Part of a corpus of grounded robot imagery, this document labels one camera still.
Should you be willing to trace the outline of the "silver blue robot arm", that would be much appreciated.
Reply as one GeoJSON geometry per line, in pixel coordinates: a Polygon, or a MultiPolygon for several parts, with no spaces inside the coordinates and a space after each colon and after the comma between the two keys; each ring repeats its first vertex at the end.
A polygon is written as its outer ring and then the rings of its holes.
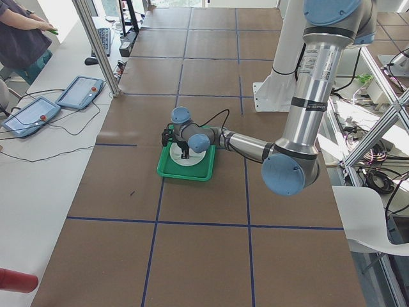
{"type": "Polygon", "coordinates": [[[315,146],[345,48],[370,44],[376,32],[376,1],[305,1],[305,51],[281,138],[267,143],[224,127],[201,127],[186,107],[171,113],[172,140],[188,158],[217,145],[261,163],[265,185],[291,196],[313,184],[320,174],[315,146]]]}

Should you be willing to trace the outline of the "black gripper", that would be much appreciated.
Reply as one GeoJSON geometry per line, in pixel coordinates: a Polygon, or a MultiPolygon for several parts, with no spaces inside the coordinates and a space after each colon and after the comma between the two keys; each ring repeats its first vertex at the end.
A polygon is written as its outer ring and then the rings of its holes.
{"type": "Polygon", "coordinates": [[[189,158],[189,146],[185,141],[176,141],[176,144],[181,149],[181,158],[188,159],[189,158]]]}

